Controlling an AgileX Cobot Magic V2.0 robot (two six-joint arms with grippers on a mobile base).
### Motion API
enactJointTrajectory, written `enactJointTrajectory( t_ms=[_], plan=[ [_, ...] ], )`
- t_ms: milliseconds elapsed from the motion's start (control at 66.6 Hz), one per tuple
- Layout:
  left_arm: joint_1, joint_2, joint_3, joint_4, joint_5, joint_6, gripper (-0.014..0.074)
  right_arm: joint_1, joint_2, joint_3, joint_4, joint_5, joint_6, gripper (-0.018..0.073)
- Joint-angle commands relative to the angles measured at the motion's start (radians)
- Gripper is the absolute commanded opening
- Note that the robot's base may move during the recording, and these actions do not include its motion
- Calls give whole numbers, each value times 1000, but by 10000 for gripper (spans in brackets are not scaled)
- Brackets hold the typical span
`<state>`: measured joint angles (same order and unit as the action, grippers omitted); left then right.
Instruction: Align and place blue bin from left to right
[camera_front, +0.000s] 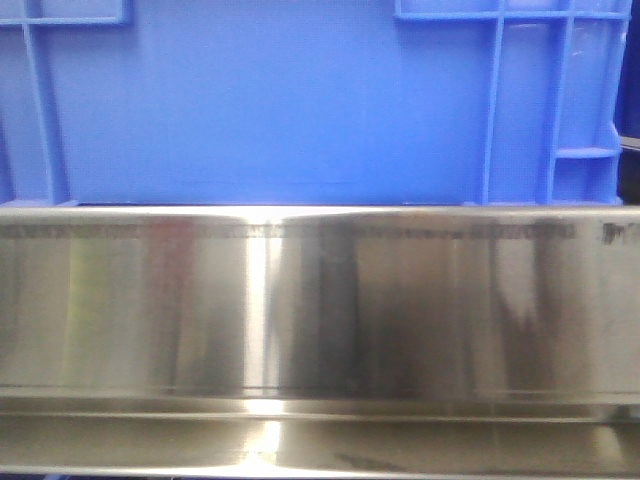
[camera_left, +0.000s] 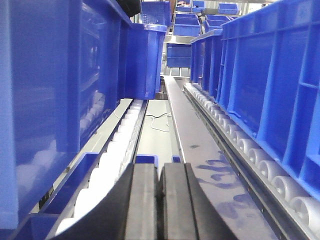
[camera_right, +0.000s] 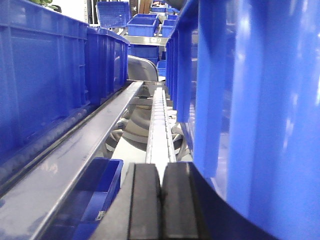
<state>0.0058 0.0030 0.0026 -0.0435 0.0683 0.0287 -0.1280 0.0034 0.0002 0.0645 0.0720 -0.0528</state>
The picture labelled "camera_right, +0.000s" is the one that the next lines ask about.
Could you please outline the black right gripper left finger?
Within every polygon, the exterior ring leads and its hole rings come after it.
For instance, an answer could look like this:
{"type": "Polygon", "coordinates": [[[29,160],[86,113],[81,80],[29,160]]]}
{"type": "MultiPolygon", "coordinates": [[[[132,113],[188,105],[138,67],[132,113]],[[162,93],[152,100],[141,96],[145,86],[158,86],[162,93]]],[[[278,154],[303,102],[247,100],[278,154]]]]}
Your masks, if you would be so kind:
{"type": "Polygon", "coordinates": [[[160,240],[161,187],[157,168],[131,163],[115,200],[91,240],[160,240]]]}

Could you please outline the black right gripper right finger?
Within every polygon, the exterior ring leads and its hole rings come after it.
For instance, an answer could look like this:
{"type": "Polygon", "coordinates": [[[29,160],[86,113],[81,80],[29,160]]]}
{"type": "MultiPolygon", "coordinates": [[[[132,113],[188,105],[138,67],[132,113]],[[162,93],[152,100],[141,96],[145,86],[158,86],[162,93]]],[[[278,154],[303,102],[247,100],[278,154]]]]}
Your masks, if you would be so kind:
{"type": "Polygon", "coordinates": [[[228,205],[191,162],[169,163],[162,186],[165,240],[273,240],[228,205]]]}

